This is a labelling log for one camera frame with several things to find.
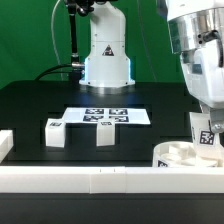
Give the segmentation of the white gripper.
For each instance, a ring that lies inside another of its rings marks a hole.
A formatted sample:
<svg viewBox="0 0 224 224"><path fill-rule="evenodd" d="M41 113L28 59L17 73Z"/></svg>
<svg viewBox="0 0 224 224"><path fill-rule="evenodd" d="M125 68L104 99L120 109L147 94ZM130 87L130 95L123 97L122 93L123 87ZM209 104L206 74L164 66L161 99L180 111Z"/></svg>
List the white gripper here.
<svg viewBox="0 0 224 224"><path fill-rule="evenodd" d="M181 55L181 67L189 93L208 105L213 133L224 132L224 68L218 66L219 53L209 46Z"/></svg>

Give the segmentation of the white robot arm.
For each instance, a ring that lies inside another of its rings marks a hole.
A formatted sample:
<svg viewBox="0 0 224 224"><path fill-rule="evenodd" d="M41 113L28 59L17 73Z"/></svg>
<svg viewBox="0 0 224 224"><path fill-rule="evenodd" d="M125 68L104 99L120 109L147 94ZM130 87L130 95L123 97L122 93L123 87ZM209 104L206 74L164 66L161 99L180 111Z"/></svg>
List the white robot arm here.
<svg viewBox="0 0 224 224"><path fill-rule="evenodd" d="M209 116L211 130L224 132L224 0L156 0L156 6L189 93ZM107 0L93 0L90 26L91 51L80 83L101 91L133 85L124 14Z"/></svg>

